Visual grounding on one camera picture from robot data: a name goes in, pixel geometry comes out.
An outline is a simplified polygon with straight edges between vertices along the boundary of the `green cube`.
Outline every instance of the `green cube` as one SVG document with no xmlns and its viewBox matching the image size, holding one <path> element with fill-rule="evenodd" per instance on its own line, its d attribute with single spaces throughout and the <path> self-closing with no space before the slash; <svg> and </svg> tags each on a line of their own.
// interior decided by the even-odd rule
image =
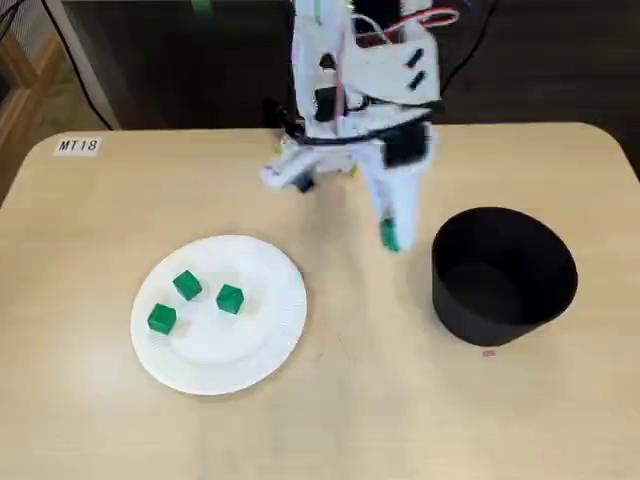
<svg viewBox="0 0 640 480">
<path fill-rule="evenodd" d="M 234 315 L 238 313 L 238 310 L 240 310 L 242 302 L 244 302 L 244 294 L 242 293 L 242 290 L 237 287 L 227 285 L 226 283 L 222 286 L 218 296 L 216 297 L 218 308 L 223 312 L 233 313 Z"/>
<path fill-rule="evenodd" d="M 156 303 L 156 306 L 153 307 L 151 311 L 151 315 L 149 315 L 147 323 L 151 330 L 169 335 L 171 329 L 176 324 L 176 311 L 171 307 Z"/>
<path fill-rule="evenodd" d="M 194 277 L 193 273 L 189 270 L 185 270 L 174 278 L 173 284 L 185 300 L 191 300 L 202 291 L 202 285 L 200 285 L 198 279 Z"/>
</svg>

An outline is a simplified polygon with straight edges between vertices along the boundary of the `dark background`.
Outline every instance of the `dark background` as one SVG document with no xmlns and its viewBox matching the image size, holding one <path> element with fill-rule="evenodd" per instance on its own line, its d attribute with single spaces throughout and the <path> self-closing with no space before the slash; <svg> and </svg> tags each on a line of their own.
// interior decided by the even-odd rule
<svg viewBox="0 0 640 480">
<path fill-rule="evenodd" d="M 0 105 L 2 101 L 9 96 L 9 93 L 11 93 L 11 84 L 2 72 L 0 72 Z"/>
<path fill-rule="evenodd" d="M 471 48 L 490 3 L 437 3 L 462 12 L 434 32 L 443 78 Z M 264 98 L 293 103 L 288 0 L 215 0 L 210 16 L 184 1 L 65 7 L 124 128 L 255 127 Z M 640 2 L 501 0 L 444 100 L 437 123 L 595 124 L 639 173 Z"/>
</svg>

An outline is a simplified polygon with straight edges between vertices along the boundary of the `beige tabletop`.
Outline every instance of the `beige tabletop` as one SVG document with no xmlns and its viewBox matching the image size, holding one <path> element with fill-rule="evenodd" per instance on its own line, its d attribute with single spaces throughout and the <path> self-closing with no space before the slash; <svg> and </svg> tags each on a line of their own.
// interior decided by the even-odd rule
<svg viewBox="0 0 640 480">
<path fill-rule="evenodd" d="M 0 478 L 640 478 L 640 186 L 622 150 L 582 124 L 440 131 L 406 254 L 381 246 L 361 177 L 265 188 L 266 131 L 36 146 L 0 209 Z M 431 240 L 479 205 L 548 224 L 580 275 L 564 315 L 492 357 L 430 303 Z M 299 266 L 305 332 L 248 390 L 180 394 L 139 364 L 132 301 L 165 255 L 228 233 Z"/>
</svg>

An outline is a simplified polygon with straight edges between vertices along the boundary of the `cable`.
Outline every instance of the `cable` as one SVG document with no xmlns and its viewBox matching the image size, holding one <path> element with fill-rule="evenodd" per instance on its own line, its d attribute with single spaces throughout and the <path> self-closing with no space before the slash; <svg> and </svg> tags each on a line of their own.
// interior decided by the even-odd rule
<svg viewBox="0 0 640 480">
<path fill-rule="evenodd" d="M 51 9 L 49 8 L 49 5 L 47 5 L 47 0 L 41 0 L 41 3 L 42 3 L 42 6 L 44 7 L 45 12 L 47 13 L 47 16 L 49 17 L 49 20 L 51 20 L 51 23 L 53 24 L 53 28 L 55 28 L 56 33 L 58 34 L 58 38 L 60 38 L 60 41 L 62 42 L 62 46 L 64 47 L 64 50 L 67 53 L 67 58 L 71 62 L 71 66 L 73 67 L 73 71 L 75 72 L 76 78 L 78 79 L 78 83 L 80 84 L 80 89 L 82 90 L 84 98 L 87 100 L 87 104 L 89 105 L 89 108 L 93 110 L 93 113 L 96 115 L 96 117 L 98 117 L 98 119 L 102 123 L 104 123 L 104 126 L 107 127 L 107 129 L 113 130 L 114 128 L 109 124 L 109 122 L 107 122 L 106 118 L 102 116 L 102 114 L 98 111 L 93 101 L 91 100 L 91 97 L 89 96 L 89 91 L 87 90 L 87 87 L 85 86 L 84 82 L 82 81 L 82 77 L 80 76 L 80 69 L 78 68 L 78 64 L 73 58 L 73 55 L 71 55 L 71 49 L 69 48 L 69 44 L 67 43 L 67 40 L 64 38 L 64 35 L 62 34 L 62 30 L 60 29 L 58 22 L 56 22 L 55 18 L 53 17 L 53 13 L 51 13 Z"/>
<path fill-rule="evenodd" d="M 5 35 L 9 33 L 11 25 L 13 25 L 13 21 L 16 19 L 16 15 L 18 14 L 18 10 L 24 2 L 25 0 L 16 0 L 13 5 L 8 7 L 4 12 L 0 14 L 0 25 L 5 20 L 7 21 L 5 29 L 2 31 L 2 33 L 0 33 L 0 42 L 2 41 L 2 39 L 4 39 Z"/>
<path fill-rule="evenodd" d="M 448 15 L 444 19 L 440 20 L 432 20 L 429 21 L 431 17 L 435 17 L 438 15 Z M 455 8 L 450 7 L 436 7 L 436 8 L 426 8 L 424 10 L 419 10 L 417 12 L 413 12 L 406 17 L 402 17 L 399 21 L 391 25 L 390 27 L 385 29 L 385 33 L 392 32 L 393 30 L 397 30 L 400 27 L 403 27 L 407 22 L 411 20 L 418 19 L 420 25 L 425 28 L 431 27 L 442 27 L 445 25 L 451 25 L 455 23 L 460 18 L 460 12 Z"/>
<path fill-rule="evenodd" d="M 475 53 L 480 48 L 480 45 L 482 45 L 482 41 L 486 37 L 487 31 L 489 29 L 489 22 L 490 22 L 491 18 L 493 17 L 493 14 L 498 9 L 498 5 L 499 4 L 500 4 L 500 0 L 493 0 L 493 3 L 491 3 L 491 7 L 489 7 L 489 11 L 487 12 L 487 16 L 484 19 L 484 23 L 482 24 L 482 27 L 480 28 L 480 33 L 478 33 L 478 37 L 476 38 L 475 43 L 471 47 L 471 50 L 469 50 L 469 53 L 462 59 L 462 61 L 453 70 L 451 70 L 451 73 L 449 74 L 447 79 L 442 84 L 442 88 L 440 89 L 440 96 L 441 97 L 444 96 L 445 92 L 447 91 L 447 89 L 451 85 L 451 82 L 453 81 L 455 76 L 458 73 L 460 73 L 460 70 L 462 70 L 467 65 L 467 63 L 469 63 L 471 61 L 471 59 L 473 58 Z"/>
<path fill-rule="evenodd" d="M 389 40 L 389 38 L 385 35 L 384 30 L 382 30 L 380 25 L 378 25 L 375 22 L 375 20 L 367 17 L 366 15 L 362 15 L 361 13 L 354 13 L 351 15 L 351 18 L 356 20 L 363 20 L 367 22 L 371 26 L 371 28 L 373 28 L 373 31 L 378 34 L 379 37 L 381 37 L 386 43 L 391 43 L 391 40 Z"/>
<path fill-rule="evenodd" d="M 406 122 L 398 123 L 391 127 L 386 128 L 378 128 L 376 130 L 371 130 L 362 135 L 354 135 L 352 137 L 341 137 L 341 138 L 319 138 L 319 137 L 307 137 L 306 135 L 300 135 L 299 133 L 296 135 L 290 134 L 290 126 L 291 123 L 287 120 L 285 123 L 285 132 L 289 135 L 295 142 L 300 145 L 306 145 L 309 147 L 338 147 L 344 145 L 352 145 L 354 143 L 363 143 L 368 142 L 370 140 L 375 140 L 377 138 L 384 138 L 385 136 L 394 133 L 398 130 L 401 130 L 406 127 L 412 127 L 415 125 L 420 125 L 424 122 L 427 122 L 431 119 L 431 112 L 423 113 L 417 117 L 414 117 Z"/>
<path fill-rule="evenodd" d="M 347 42 L 347 29 L 345 26 L 340 34 L 340 44 L 336 52 L 336 98 L 333 106 L 333 128 L 337 137 L 340 136 L 340 117 L 344 114 L 344 83 L 342 83 L 342 67 L 344 60 L 344 50 Z"/>
</svg>

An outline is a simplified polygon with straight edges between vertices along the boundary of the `green block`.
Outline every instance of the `green block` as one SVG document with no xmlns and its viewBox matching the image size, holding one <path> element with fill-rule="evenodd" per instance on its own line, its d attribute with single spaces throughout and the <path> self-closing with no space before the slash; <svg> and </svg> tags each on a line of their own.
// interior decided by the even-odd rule
<svg viewBox="0 0 640 480">
<path fill-rule="evenodd" d="M 171 307 L 156 303 L 156 306 L 153 307 L 149 315 L 147 323 L 151 330 L 169 335 L 171 329 L 176 324 L 176 311 Z"/>
<path fill-rule="evenodd" d="M 186 300 L 191 300 L 202 291 L 202 285 L 189 270 L 185 270 L 174 278 L 173 284 Z"/>
<path fill-rule="evenodd" d="M 212 0 L 191 0 L 191 7 L 196 15 L 212 15 Z"/>
<path fill-rule="evenodd" d="M 240 310 L 242 302 L 244 302 L 242 290 L 227 285 L 226 283 L 222 286 L 216 297 L 218 308 L 223 312 L 233 313 L 234 315 Z"/>
<path fill-rule="evenodd" d="M 389 250 L 392 252 L 400 251 L 393 226 L 393 218 L 385 218 L 380 222 L 380 237 L 382 238 L 382 244 Z"/>
</svg>

